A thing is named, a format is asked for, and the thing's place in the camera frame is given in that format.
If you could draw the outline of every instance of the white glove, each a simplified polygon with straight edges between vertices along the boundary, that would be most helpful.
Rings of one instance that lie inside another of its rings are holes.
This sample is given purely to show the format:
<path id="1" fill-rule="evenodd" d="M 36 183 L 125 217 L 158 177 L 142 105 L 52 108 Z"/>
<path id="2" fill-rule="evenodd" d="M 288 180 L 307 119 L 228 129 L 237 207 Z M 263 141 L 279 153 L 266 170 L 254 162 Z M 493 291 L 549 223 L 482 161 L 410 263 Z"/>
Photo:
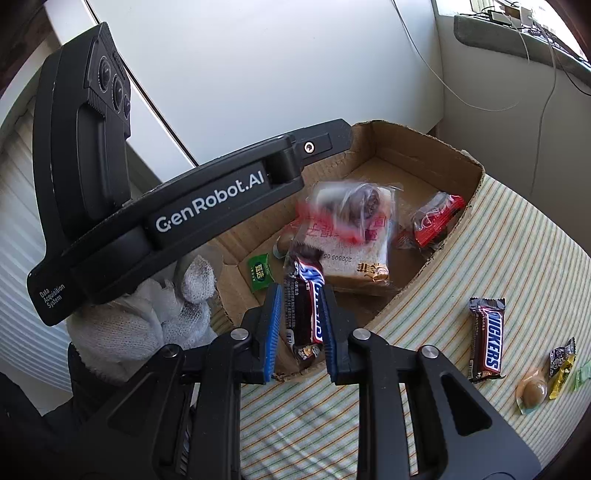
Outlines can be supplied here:
<path id="1" fill-rule="evenodd" d="M 215 293 L 211 265 L 198 255 L 186 271 L 177 268 L 175 281 L 177 291 L 170 280 L 163 287 L 149 278 L 131 295 L 71 315 L 68 332 L 87 368 L 123 383 L 167 343 L 183 349 L 211 343 L 216 337 L 206 301 Z"/>

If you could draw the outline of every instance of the packaged bread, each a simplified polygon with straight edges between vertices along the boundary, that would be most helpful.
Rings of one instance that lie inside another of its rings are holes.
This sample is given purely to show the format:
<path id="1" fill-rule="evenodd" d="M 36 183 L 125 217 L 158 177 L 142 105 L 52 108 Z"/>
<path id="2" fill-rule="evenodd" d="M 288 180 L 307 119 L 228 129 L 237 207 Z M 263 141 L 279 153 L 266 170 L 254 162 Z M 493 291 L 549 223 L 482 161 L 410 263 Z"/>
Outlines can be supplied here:
<path id="1" fill-rule="evenodd" d="M 397 228 L 396 192 L 352 181 L 316 186 L 304 208 L 303 235 L 298 236 L 323 252 L 324 277 L 335 290 L 380 294 L 390 286 L 388 250 Z"/>

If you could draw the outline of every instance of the candy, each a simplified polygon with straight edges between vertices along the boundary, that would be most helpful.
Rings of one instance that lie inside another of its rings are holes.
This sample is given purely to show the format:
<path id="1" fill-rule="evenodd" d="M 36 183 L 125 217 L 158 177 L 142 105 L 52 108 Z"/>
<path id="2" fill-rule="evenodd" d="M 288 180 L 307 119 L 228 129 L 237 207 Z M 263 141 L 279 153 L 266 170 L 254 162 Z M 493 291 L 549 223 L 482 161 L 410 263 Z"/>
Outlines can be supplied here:
<path id="1" fill-rule="evenodd" d="M 574 390 L 577 391 L 589 378 L 591 378 L 591 360 L 577 370 L 574 378 Z"/>
<path id="2" fill-rule="evenodd" d="M 305 347 L 322 343 L 322 255 L 321 250 L 296 243 L 285 263 L 285 327 L 288 343 L 300 360 L 317 356 L 313 349 Z"/>
<path id="3" fill-rule="evenodd" d="M 556 400 L 556 398 L 558 398 L 560 395 L 560 391 L 562 390 L 562 387 L 566 383 L 569 374 L 573 369 L 574 359 L 575 355 L 571 354 L 566 358 L 562 365 L 560 365 L 560 368 L 554 376 L 554 383 L 552 384 L 550 395 L 548 395 L 550 400 Z"/>
<path id="4" fill-rule="evenodd" d="M 558 372 L 558 369 L 569 355 L 577 353 L 576 348 L 574 337 L 571 337 L 565 346 L 559 346 L 550 351 L 550 373 L 548 375 L 550 378 L 556 375 L 556 372 Z"/>
<path id="5" fill-rule="evenodd" d="M 447 235 L 447 224 L 466 202 L 459 195 L 437 192 L 413 216 L 414 237 L 420 248 L 435 246 Z"/>
<path id="6" fill-rule="evenodd" d="M 248 259 L 248 268 L 251 271 L 252 291 L 267 288 L 274 282 L 269 267 L 269 254 L 257 255 Z"/>
<path id="7" fill-rule="evenodd" d="M 274 257 L 278 259 L 285 258 L 287 252 L 290 250 L 293 239 L 296 237 L 297 232 L 300 229 L 300 223 L 300 219 L 296 219 L 281 229 L 281 233 L 273 245 Z"/>
<path id="8" fill-rule="evenodd" d="M 548 384 L 543 369 L 529 371 L 517 384 L 515 400 L 522 415 L 527 415 L 538 408 L 548 394 Z"/>
<path id="9" fill-rule="evenodd" d="M 503 330 L 505 299 L 479 299 L 469 301 L 474 315 L 472 354 L 468 379 L 472 383 L 504 378 L 501 375 L 503 356 Z"/>

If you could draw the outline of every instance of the snickers bar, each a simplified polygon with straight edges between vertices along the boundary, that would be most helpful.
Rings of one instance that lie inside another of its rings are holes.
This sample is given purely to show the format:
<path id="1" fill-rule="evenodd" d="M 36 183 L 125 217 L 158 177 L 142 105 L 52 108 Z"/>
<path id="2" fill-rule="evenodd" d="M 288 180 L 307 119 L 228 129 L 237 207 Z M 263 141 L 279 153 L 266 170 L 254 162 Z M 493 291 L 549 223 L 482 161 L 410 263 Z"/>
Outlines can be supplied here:
<path id="1" fill-rule="evenodd" d="M 472 383 L 504 378 L 501 375 L 505 299 L 471 298 L 474 317 L 468 379 Z"/>
<path id="2" fill-rule="evenodd" d="M 298 360 L 318 356 L 320 348 L 312 346 L 322 344 L 322 255 L 317 248 L 294 242 L 284 267 L 286 335 Z"/>

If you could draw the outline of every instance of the gold candy wrapper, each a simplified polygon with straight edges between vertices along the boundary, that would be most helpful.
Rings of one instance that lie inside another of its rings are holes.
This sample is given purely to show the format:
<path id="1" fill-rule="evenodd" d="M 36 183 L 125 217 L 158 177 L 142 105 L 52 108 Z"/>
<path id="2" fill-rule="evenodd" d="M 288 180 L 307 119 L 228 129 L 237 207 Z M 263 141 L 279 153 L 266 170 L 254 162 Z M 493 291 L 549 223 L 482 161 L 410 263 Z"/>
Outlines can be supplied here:
<path id="1" fill-rule="evenodd" d="M 560 391 L 562 387 L 566 383 L 567 379 L 569 378 L 570 371 L 573 369 L 574 364 L 574 355 L 569 355 L 564 363 L 560 366 L 560 369 L 554 375 L 554 383 L 552 384 L 552 390 L 550 390 L 550 395 L 548 398 L 550 400 L 556 400 L 558 395 L 560 395 Z"/>

